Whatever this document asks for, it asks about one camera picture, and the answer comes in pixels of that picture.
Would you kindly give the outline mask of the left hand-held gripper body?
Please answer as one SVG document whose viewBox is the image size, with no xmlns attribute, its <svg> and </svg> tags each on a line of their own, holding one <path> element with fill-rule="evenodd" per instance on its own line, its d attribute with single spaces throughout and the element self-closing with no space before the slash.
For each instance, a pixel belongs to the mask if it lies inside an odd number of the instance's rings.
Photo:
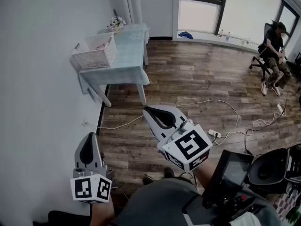
<svg viewBox="0 0 301 226">
<path fill-rule="evenodd" d="M 108 203 L 115 185 L 114 172 L 107 167 L 75 168 L 70 179 L 73 200 L 87 203 Z"/>
</svg>

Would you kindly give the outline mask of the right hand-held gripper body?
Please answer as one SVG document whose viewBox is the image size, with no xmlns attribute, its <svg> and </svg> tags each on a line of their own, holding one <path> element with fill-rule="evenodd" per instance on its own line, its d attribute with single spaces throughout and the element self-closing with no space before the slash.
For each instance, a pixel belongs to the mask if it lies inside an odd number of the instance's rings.
<svg viewBox="0 0 301 226">
<path fill-rule="evenodd" d="M 187 119 L 157 147 L 167 160 L 190 172 L 208 158 L 212 142 L 200 125 L 194 125 Z"/>
</svg>

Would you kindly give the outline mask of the white plastic laundry basket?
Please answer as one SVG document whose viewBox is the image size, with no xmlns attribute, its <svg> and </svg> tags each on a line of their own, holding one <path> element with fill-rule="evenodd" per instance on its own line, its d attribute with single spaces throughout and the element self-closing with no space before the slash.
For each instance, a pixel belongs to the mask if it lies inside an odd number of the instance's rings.
<svg viewBox="0 0 301 226">
<path fill-rule="evenodd" d="M 106 44 L 106 48 L 97 50 L 96 48 L 103 43 Z M 72 57 L 82 69 L 92 69 L 110 67 L 116 54 L 114 33 L 108 32 L 84 38 L 73 50 Z"/>
</svg>

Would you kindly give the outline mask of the person's left forearm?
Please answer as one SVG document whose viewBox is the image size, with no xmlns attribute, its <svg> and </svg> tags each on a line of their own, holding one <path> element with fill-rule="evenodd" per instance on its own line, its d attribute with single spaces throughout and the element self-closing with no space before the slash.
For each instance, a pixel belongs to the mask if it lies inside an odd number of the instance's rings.
<svg viewBox="0 0 301 226">
<path fill-rule="evenodd" d="M 93 204 L 90 226 L 107 226 L 115 218 L 112 201 Z"/>
</svg>

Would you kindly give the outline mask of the person's right forearm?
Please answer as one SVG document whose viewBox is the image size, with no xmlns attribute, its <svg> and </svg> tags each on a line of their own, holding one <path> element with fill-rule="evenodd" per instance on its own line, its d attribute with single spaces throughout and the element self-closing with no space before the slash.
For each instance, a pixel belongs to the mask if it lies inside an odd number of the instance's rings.
<svg viewBox="0 0 301 226">
<path fill-rule="evenodd" d="M 216 166 L 216 161 L 207 159 L 192 171 L 195 177 L 196 186 L 198 187 L 201 185 L 201 188 L 203 188 L 201 192 L 204 192 L 209 187 L 209 183 L 215 172 Z"/>
</svg>

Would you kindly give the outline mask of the white table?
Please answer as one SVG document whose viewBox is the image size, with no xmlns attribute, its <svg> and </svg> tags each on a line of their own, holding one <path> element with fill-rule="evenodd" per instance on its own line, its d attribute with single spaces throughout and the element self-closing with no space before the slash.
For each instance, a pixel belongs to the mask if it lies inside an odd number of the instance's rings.
<svg viewBox="0 0 301 226">
<path fill-rule="evenodd" d="M 82 73 L 82 76 L 87 77 L 86 81 L 95 89 L 97 95 L 108 107 L 111 107 L 111 102 L 101 90 L 101 85 L 135 84 L 142 105 L 147 105 L 143 87 L 148 85 L 150 81 L 143 70 L 143 65 L 148 65 L 144 41 L 119 44 L 111 67 L 92 69 Z"/>
</svg>

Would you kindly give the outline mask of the black chest-mounted monitor rig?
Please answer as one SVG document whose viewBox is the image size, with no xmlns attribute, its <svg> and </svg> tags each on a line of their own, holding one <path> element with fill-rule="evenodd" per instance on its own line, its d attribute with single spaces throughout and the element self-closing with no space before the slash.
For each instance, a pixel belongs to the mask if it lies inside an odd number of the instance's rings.
<svg viewBox="0 0 301 226">
<path fill-rule="evenodd" d="M 249 172 L 253 156 L 224 150 L 217 167 L 204 191 L 202 206 L 205 209 L 217 207 L 217 216 L 209 226 L 229 224 L 247 212 L 258 213 L 264 207 L 255 203 L 256 197 L 247 198 L 238 193 Z"/>
</svg>

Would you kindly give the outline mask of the person's gray shirt torso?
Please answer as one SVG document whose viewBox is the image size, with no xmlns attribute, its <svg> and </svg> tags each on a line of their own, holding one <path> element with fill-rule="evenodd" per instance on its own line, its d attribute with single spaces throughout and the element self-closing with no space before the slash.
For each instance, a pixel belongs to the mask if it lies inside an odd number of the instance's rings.
<svg viewBox="0 0 301 226">
<path fill-rule="evenodd" d="M 112 226 L 188 226 L 210 225 L 221 209 L 202 205 L 203 198 L 186 181 L 167 178 L 138 189 L 125 208 L 110 222 Z"/>
</svg>

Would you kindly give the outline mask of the open black hard case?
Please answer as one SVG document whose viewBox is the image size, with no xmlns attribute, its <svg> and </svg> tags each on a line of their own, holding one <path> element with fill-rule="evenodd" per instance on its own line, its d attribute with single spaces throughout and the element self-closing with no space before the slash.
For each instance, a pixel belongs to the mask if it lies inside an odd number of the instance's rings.
<svg viewBox="0 0 301 226">
<path fill-rule="evenodd" d="M 252 163 L 246 182 L 252 191 L 263 197 L 268 194 L 300 194 L 301 144 L 259 156 Z"/>
</svg>

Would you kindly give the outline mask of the potted pink white flowers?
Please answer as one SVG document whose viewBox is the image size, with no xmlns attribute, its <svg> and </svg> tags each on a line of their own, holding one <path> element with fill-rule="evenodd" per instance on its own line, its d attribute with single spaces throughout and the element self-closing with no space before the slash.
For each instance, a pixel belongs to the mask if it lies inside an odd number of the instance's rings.
<svg viewBox="0 0 301 226">
<path fill-rule="evenodd" d="M 110 19 L 110 24 L 108 27 L 110 28 L 111 32 L 117 34 L 121 32 L 122 28 L 126 25 L 125 20 L 122 17 L 114 16 Z"/>
</svg>

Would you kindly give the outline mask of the red white checkered cloth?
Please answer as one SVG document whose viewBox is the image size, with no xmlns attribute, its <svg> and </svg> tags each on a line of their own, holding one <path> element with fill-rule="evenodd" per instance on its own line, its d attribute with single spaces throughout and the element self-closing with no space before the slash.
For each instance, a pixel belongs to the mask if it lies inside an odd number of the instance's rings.
<svg viewBox="0 0 301 226">
<path fill-rule="evenodd" d="M 279 216 L 281 226 L 301 226 L 301 193 L 291 197 L 283 194 L 273 206 Z"/>
</svg>

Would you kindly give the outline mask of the black office chair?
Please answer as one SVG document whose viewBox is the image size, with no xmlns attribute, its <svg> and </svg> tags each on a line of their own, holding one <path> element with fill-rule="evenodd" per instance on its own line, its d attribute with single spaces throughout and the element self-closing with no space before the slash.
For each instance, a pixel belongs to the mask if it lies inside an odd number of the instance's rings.
<svg viewBox="0 0 301 226">
<path fill-rule="evenodd" d="M 253 56 L 252 61 L 257 64 L 250 64 L 249 68 L 258 67 L 262 71 L 261 82 L 264 82 L 265 75 L 271 75 L 269 69 L 268 58 L 273 58 L 277 63 L 282 63 L 286 56 L 283 55 L 283 37 L 285 36 L 286 29 L 283 31 L 279 28 L 279 23 L 272 21 L 272 24 L 265 23 L 264 25 L 264 39 L 262 44 L 258 46 L 258 56 Z"/>
</svg>

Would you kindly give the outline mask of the large black framed window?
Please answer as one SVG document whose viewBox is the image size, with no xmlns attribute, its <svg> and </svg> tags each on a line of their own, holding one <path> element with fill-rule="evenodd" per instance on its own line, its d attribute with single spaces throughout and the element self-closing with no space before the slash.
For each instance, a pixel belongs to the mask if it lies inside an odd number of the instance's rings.
<svg viewBox="0 0 301 226">
<path fill-rule="evenodd" d="M 238 47 L 257 50 L 264 39 L 265 23 L 271 24 L 272 21 L 282 22 L 290 33 L 297 17 L 282 0 L 226 0 L 221 22 L 223 29 L 221 40 Z"/>
</svg>

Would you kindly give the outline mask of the white wall pipes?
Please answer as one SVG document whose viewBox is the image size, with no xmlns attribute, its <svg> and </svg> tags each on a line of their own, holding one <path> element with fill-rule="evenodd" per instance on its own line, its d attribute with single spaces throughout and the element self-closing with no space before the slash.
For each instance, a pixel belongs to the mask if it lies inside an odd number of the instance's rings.
<svg viewBox="0 0 301 226">
<path fill-rule="evenodd" d="M 127 0 L 131 24 L 141 24 L 143 22 L 141 0 Z"/>
</svg>

